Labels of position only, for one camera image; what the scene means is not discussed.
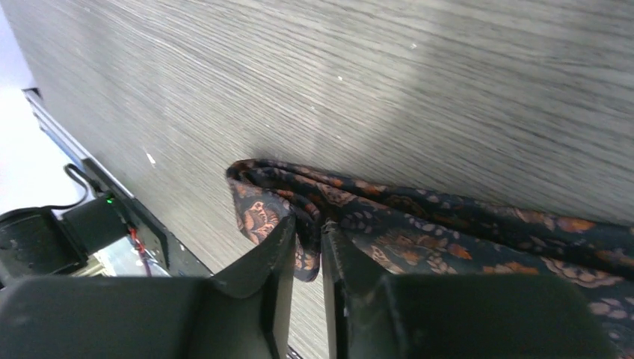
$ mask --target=paisley fabric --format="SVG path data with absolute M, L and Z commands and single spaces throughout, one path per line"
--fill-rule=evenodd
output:
M 569 280 L 586 295 L 621 358 L 634 358 L 634 228 L 264 159 L 234 163 L 227 181 L 238 228 L 255 244 L 296 213 L 300 280 L 315 279 L 320 229 L 331 218 L 392 273 L 551 274 Z

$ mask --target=orange floral pattern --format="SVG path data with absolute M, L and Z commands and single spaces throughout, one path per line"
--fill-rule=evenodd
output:
M 634 354 L 634 227 L 483 203 L 428 189 L 370 183 L 253 159 L 227 170 L 238 228 L 260 243 L 294 212 L 295 276 L 315 279 L 320 229 L 395 274 L 545 274 L 588 298 L 621 358 Z
M 277 213 L 266 208 L 261 201 L 255 202 L 251 208 L 244 212 L 244 228 L 249 239 L 257 245 L 271 233 L 278 223 L 280 223 L 280 219 L 277 217 Z
M 482 267 L 482 271 L 488 274 L 510 274 L 510 273 L 539 274 L 539 270 L 537 268 L 525 267 L 517 262 L 496 264 L 494 267 L 485 266 L 485 267 Z
M 328 203 L 338 207 L 344 206 L 357 198 L 357 196 L 350 192 L 341 191 L 323 183 L 317 183 L 317 188 L 319 188 L 319 191 L 321 191 Z
M 574 264 L 562 262 L 561 260 L 551 260 L 548 258 L 542 258 L 542 260 L 546 263 L 546 267 L 548 267 L 548 269 L 553 273 L 557 274 L 557 276 L 585 288 L 612 286 L 623 280 L 622 277 L 616 277 L 605 273 L 604 271 L 585 269 L 575 266 Z

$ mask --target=wood grain surface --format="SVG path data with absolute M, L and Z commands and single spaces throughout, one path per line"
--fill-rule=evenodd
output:
M 53 116 L 214 270 L 250 247 L 250 157 L 634 223 L 631 1 L 1 3 Z M 325 358 L 295 288 L 290 343 Z

